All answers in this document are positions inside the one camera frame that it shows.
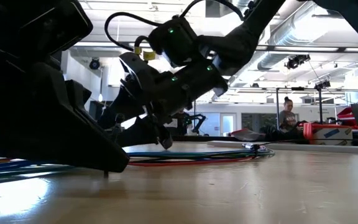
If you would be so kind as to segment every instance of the blue cable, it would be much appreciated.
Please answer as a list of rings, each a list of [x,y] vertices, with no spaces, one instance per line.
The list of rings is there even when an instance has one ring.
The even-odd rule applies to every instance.
[[[221,154],[228,154],[228,153],[254,153],[254,150],[251,149],[243,149],[243,150],[235,150],[235,151],[218,151],[218,152],[128,152],[129,157],[193,157],[193,156],[208,156],[208,155],[219,155]],[[258,153],[263,153],[264,156],[266,155],[274,155],[274,152],[266,147],[261,147],[258,150]],[[32,165],[42,165],[42,164],[53,164],[52,161],[14,161],[14,162],[5,162],[0,163],[0,172],[18,169],[22,167],[28,167]]]
[[[13,161],[13,162],[4,162],[0,163],[0,171],[7,169],[16,169],[21,167],[27,167],[31,165],[41,165],[48,164],[47,161]]]

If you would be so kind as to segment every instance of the wooden table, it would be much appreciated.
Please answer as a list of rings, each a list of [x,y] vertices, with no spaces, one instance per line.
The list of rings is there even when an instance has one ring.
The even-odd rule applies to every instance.
[[[172,147],[221,150],[232,149]],[[358,155],[278,151],[235,164],[128,167],[109,179],[76,169],[7,182],[0,184],[0,223],[358,223]]]

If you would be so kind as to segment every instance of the woman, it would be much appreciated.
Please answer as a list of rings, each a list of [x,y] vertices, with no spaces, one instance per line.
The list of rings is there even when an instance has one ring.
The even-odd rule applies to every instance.
[[[295,114],[292,113],[293,102],[287,96],[284,98],[284,110],[280,112],[280,129],[291,131],[296,125]]]

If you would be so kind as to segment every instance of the door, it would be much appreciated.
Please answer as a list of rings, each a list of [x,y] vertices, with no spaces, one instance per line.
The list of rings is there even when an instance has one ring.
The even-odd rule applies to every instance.
[[[237,120],[235,113],[221,113],[221,136],[224,136],[224,133],[231,133],[236,130],[236,124]]]

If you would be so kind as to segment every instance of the red cable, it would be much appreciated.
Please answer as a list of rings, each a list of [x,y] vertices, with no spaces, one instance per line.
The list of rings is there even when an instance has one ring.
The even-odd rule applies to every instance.
[[[132,166],[142,166],[142,167],[160,167],[160,166],[183,166],[183,165],[202,165],[202,164],[213,164],[220,162],[240,162],[247,161],[254,158],[253,156],[248,156],[240,159],[220,159],[218,161],[188,161],[188,162],[169,162],[169,163],[137,163],[130,162],[129,165]]]

